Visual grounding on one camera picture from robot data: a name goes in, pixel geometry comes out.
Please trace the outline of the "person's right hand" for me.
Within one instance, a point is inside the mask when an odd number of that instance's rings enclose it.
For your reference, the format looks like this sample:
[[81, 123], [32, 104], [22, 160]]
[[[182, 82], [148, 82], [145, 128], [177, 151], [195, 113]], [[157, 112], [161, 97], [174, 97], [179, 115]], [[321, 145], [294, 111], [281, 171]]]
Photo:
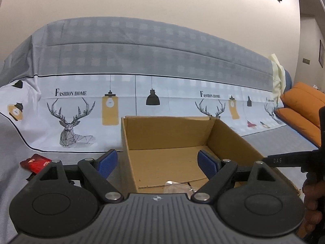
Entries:
[[307, 233], [311, 233], [322, 220], [322, 212], [317, 208], [320, 206], [320, 199], [324, 197], [324, 181], [317, 182], [314, 175], [309, 173], [302, 191], [305, 195], [305, 230]]

